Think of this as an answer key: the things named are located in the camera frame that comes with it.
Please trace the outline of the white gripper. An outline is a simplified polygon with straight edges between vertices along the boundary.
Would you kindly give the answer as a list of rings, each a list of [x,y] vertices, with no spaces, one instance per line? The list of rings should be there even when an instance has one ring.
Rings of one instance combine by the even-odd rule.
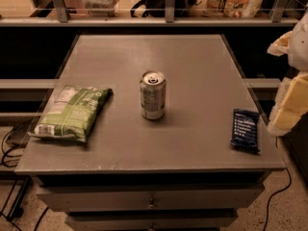
[[[289,31],[273,42],[268,53],[280,57],[288,53],[288,63],[299,71],[308,71],[308,13]],[[269,115],[268,131],[274,136],[289,133],[308,113],[308,73],[285,77],[275,96]]]

